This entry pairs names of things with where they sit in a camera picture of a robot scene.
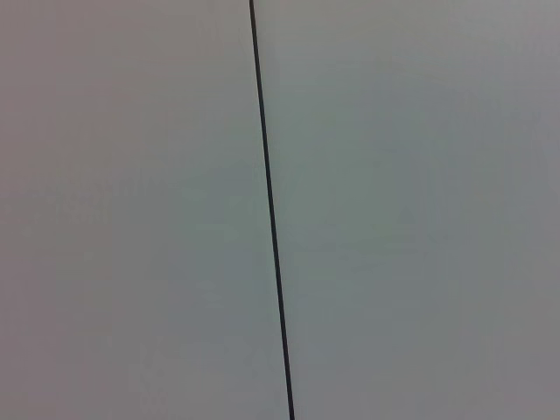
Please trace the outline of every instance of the white wall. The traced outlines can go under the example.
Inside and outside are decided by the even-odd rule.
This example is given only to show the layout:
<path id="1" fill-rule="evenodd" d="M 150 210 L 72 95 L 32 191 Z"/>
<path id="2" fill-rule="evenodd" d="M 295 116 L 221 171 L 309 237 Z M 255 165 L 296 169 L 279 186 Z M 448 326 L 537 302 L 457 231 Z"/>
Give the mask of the white wall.
<path id="1" fill-rule="evenodd" d="M 296 417 L 560 412 L 547 0 L 258 0 Z"/>
<path id="2" fill-rule="evenodd" d="M 285 419 L 249 7 L 0 5 L 0 417 Z"/>

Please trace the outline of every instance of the black line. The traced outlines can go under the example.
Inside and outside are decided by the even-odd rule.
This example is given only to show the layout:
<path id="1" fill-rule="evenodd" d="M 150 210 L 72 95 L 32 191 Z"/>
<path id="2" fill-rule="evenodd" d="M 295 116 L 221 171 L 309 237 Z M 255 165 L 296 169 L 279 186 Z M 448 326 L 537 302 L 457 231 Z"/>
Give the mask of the black line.
<path id="1" fill-rule="evenodd" d="M 272 251 L 274 253 L 274 268 L 276 271 L 276 291 L 278 294 L 278 310 L 280 311 L 280 329 L 282 330 L 283 366 L 286 373 L 286 393 L 288 395 L 288 410 L 290 420 L 295 420 L 294 398 L 291 392 L 290 356 L 288 353 L 288 337 L 286 335 L 286 317 L 284 315 L 284 295 L 282 293 L 282 276 L 280 275 L 280 256 L 278 254 L 277 224 L 274 214 L 274 199 L 272 198 L 272 180 L 270 177 L 269 139 L 266 133 L 266 119 L 264 116 L 263 83 L 261 80 L 261 61 L 259 60 L 259 46 L 256 38 L 256 20 L 254 0 L 248 0 L 251 15 L 251 31 L 253 33 L 253 53 L 255 54 L 256 90 L 259 95 L 259 111 L 261 113 L 262 146 L 264 149 L 264 168 L 266 171 L 266 186 L 269 195 L 270 232 L 272 233 Z"/>

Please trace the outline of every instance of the gray surface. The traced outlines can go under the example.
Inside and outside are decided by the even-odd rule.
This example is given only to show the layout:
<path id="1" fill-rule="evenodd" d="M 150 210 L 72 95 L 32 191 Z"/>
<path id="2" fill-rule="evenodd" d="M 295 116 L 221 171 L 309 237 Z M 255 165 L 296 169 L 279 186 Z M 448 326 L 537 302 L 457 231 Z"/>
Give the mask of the gray surface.
<path id="1" fill-rule="evenodd" d="M 559 12 L 256 2 L 299 420 L 558 416 Z"/>
<path id="2" fill-rule="evenodd" d="M 249 7 L 0 5 L 0 417 L 287 418 Z"/>

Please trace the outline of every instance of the white surface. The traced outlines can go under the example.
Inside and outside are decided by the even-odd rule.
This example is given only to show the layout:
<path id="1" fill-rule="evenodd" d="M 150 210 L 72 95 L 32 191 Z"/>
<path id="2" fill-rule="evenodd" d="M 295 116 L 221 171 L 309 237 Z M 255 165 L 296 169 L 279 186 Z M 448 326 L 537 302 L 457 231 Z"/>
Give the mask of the white surface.
<path id="1" fill-rule="evenodd" d="M 282 419 L 244 0 L 0 5 L 0 417 Z"/>
<path id="2" fill-rule="evenodd" d="M 256 2 L 299 420 L 557 418 L 559 12 Z"/>

